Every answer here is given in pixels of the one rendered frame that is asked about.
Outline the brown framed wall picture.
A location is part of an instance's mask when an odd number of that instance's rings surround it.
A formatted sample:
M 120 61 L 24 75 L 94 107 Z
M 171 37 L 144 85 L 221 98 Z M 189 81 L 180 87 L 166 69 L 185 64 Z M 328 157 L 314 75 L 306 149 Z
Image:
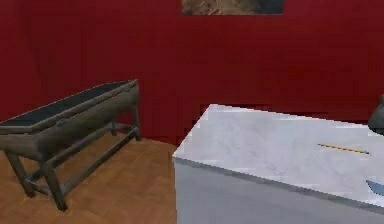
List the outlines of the brown framed wall picture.
M 183 15 L 281 15 L 285 0 L 181 0 Z

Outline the dark grey round object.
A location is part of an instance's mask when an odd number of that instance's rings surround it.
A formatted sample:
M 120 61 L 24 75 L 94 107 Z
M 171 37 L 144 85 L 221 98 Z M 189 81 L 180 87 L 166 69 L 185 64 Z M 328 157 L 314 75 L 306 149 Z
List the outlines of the dark grey round object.
M 384 136 L 384 94 L 380 96 L 380 102 L 368 120 L 368 127 L 374 133 Z

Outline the blue flat object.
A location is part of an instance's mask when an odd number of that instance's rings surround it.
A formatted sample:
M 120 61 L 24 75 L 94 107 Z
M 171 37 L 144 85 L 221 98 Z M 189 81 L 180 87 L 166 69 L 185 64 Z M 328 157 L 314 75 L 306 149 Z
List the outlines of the blue flat object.
M 380 184 L 380 183 L 377 183 L 377 182 L 374 182 L 374 181 L 370 181 L 370 180 L 367 180 L 366 183 L 369 186 L 369 188 L 375 194 L 378 194 L 380 196 L 384 196 L 384 185 L 383 184 Z

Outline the yellow pencil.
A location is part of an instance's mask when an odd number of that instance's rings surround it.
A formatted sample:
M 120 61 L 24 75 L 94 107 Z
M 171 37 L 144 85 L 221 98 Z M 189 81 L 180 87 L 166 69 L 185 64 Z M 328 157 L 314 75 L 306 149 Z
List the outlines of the yellow pencil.
M 361 154 L 367 154 L 367 155 L 370 154 L 370 152 L 365 151 L 365 150 L 352 149 L 352 148 L 333 146 L 333 145 L 328 145 L 328 144 L 320 144 L 320 143 L 318 143 L 317 145 L 321 146 L 321 147 L 333 148 L 333 149 L 338 149 L 338 150 L 343 150 L 343 151 L 349 151 L 349 152 L 355 152 L 355 153 L 361 153 Z

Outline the dark brown wooden side table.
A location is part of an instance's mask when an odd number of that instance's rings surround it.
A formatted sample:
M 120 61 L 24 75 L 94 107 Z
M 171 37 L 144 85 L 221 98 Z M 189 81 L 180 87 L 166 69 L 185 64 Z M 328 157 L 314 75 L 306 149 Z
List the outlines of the dark brown wooden side table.
M 65 196 L 130 140 L 141 139 L 136 80 L 100 84 L 0 122 L 0 150 L 29 197 L 37 192 L 65 211 Z M 126 135 L 64 183 L 55 169 L 109 132 Z

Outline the white grey counter block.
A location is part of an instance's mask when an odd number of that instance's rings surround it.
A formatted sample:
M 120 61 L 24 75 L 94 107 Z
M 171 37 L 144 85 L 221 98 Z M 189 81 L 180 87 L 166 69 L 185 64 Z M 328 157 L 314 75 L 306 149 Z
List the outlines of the white grey counter block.
M 177 224 L 384 224 L 366 183 L 384 185 L 384 136 L 365 125 L 212 104 L 173 162 Z

